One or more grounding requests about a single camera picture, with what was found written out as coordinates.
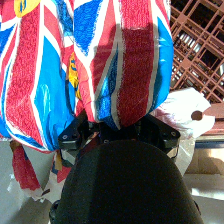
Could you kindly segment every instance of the plastic bag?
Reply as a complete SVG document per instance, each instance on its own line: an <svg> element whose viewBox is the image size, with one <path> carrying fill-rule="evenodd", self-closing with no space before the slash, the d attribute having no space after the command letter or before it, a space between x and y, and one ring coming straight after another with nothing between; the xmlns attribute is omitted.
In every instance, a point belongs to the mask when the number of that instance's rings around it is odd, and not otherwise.
<svg viewBox="0 0 224 224"><path fill-rule="evenodd" d="M151 112L181 134L176 165L182 175L191 163L195 139L209 131L215 123L213 116L204 115L201 120L193 120L192 114L195 111L204 112L210 106L202 94L187 88L170 93L166 101Z"/></svg>

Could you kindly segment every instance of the union jack pattern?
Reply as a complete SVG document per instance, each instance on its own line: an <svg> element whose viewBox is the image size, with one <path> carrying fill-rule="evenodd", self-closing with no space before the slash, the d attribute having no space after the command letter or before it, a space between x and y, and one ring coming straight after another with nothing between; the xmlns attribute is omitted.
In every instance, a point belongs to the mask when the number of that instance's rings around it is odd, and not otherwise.
<svg viewBox="0 0 224 224"><path fill-rule="evenodd" d="M0 3L0 133L47 153L83 109L116 130L157 108L172 68L168 13L167 0Z"/></svg>

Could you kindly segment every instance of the metal grid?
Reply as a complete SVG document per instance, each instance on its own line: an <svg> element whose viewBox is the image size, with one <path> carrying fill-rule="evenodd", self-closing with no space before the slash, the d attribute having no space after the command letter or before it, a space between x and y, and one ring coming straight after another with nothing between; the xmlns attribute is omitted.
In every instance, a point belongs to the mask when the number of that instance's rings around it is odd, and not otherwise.
<svg viewBox="0 0 224 224"><path fill-rule="evenodd" d="M171 90L194 87L212 104L224 101L224 1L172 0Z"/></svg>

